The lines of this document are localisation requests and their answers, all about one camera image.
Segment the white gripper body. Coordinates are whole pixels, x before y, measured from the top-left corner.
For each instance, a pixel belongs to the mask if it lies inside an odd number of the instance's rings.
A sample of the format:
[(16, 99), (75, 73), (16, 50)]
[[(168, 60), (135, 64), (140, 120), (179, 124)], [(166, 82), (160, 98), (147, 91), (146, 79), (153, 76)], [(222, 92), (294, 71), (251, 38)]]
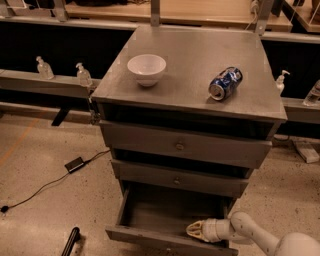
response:
[(219, 242), (220, 238), (217, 232), (217, 219), (207, 219), (202, 225), (202, 235), (205, 242)]

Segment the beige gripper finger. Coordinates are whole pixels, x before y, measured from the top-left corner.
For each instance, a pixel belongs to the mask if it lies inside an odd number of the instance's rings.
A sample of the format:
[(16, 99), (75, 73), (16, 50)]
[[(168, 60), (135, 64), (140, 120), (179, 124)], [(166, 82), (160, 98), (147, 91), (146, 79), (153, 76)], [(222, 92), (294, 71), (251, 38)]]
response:
[(196, 230), (202, 230), (202, 226), (204, 224), (204, 220), (198, 220), (194, 223), (191, 223), (190, 225), (187, 226), (186, 230), (187, 231), (196, 231)]
[(187, 230), (187, 234), (193, 238), (208, 242), (208, 238), (202, 230)]

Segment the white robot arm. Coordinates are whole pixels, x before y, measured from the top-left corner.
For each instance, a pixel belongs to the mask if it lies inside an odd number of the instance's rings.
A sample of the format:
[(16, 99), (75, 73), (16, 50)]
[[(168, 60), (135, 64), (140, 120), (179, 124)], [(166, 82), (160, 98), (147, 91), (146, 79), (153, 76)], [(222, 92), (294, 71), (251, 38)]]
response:
[(266, 256), (320, 256), (320, 242), (299, 232), (277, 238), (247, 213), (237, 211), (228, 219), (208, 218), (190, 224), (186, 233), (205, 242), (251, 240)]

